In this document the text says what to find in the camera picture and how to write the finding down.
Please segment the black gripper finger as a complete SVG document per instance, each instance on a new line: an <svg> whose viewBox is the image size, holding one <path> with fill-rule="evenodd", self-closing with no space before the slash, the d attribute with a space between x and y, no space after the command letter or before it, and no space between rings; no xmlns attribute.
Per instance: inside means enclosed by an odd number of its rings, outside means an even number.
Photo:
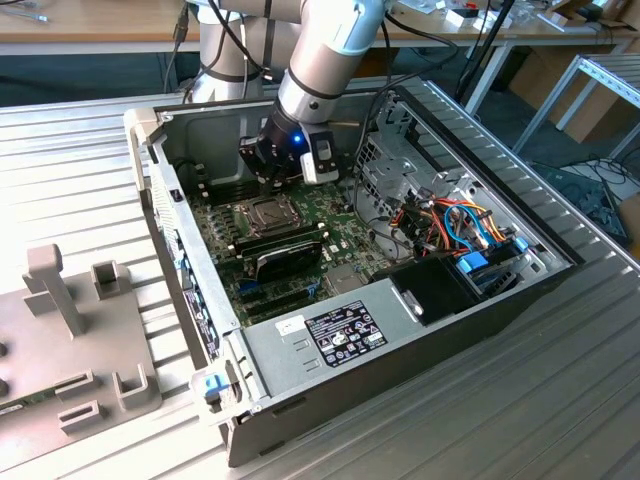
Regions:
<svg viewBox="0 0 640 480"><path fill-rule="evenodd" d="M298 160L288 161L283 163L279 170L274 174L273 188L275 190L282 190L291 184L295 184L300 181L302 177L301 165Z"/></svg>
<svg viewBox="0 0 640 480"><path fill-rule="evenodd" d="M263 155L257 137L241 137L238 152L248 170L257 178L260 193L270 194L273 189L273 165Z"/></svg>

